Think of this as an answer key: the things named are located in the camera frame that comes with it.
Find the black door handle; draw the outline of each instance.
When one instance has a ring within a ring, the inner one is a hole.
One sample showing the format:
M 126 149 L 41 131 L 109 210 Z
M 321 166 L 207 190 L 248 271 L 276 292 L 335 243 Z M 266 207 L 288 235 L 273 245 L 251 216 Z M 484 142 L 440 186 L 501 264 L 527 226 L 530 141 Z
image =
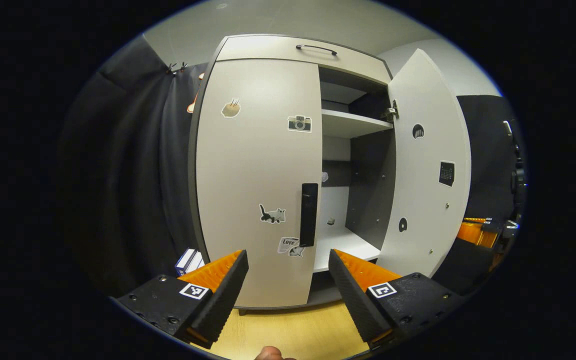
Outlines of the black door handle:
M 320 185 L 317 182 L 301 184 L 301 225 L 299 246 L 308 248 L 315 245 L 317 226 L 317 197 Z
M 330 50 L 329 48 L 320 47 L 320 46 L 299 44 L 299 45 L 297 45 L 296 47 L 297 47 L 297 49 L 301 50 L 304 46 L 307 47 L 307 48 L 317 48 L 317 49 L 321 49 L 321 50 L 328 50 L 329 52 L 332 53 L 332 55 L 334 55 L 334 56 L 337 55 L 337 51 Z

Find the metal handle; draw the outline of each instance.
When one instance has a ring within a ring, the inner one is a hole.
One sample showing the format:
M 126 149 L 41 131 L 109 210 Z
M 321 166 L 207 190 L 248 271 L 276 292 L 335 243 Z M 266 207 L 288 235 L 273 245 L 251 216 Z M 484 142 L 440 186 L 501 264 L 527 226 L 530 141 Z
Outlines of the metal handle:
M 299 226 L 299 246 L 308 248 L 315 245 L 317 226 L 317 197 L 320 185 L 317 182 L 301 184 L 301 225 Z
M 307 47 L 307 48 L 317 48 L 317 49 L 321 49 L 321 50 L 328 50 L 329 52 L 332 53 L 332 55 L 334 55 L 334 56 L 337 55 L 337 51 L 330 50 L 329 48 L 320 47 L 320 46 L 299 44 L 299 45 L 297 45 L 296 47 L 297 47 L 297 49 L 301 50 L 304 46 Z

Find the shelf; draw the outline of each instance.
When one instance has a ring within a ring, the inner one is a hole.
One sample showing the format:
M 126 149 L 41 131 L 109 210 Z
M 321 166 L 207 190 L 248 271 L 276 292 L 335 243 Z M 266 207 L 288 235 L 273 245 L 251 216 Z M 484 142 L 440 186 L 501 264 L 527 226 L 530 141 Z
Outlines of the shelf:
M 337 249 L 363 260 L 377 259 L 380 252 L 344 226 L 322 228 L 317 235 L 313 272 L 328 271 L 330 249 Z
M 335 110 L 322 109 L 321 120 L 323 135 L 343 139 L 393 129 L 386 121 Z

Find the drawer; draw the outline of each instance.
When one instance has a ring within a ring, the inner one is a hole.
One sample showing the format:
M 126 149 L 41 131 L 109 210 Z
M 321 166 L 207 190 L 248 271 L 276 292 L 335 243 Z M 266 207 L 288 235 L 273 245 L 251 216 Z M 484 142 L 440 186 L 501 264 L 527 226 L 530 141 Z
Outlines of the drawer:
M 336 51 L 336 55 L 321 48 Z M 226 40 L 217 55 L 217 61 L 236 59 L 295 60 L 319 64 L 323 68 L 343 71 L 382 85 L 391 82 L 386 64 L 381 59 L 351 48 L 312 39 L 273 35 L 233 36 Z

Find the door hinge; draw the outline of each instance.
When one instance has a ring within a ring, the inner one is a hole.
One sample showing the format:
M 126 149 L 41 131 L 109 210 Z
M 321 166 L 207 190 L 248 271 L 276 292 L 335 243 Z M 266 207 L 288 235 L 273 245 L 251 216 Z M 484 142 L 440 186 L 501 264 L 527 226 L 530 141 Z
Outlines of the door hinge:
M 399 119 L 400 118 L 400 112 L 397 109 L 397 100 L 393 100 L 392 101 L 392 107 L 389 107 L 388 109 L 386 109 L 386 111 L 384 111 L 380 117 L 382 119 L 386 119 L 386 121 L 389 123 L 394 123 L 395 119 Z

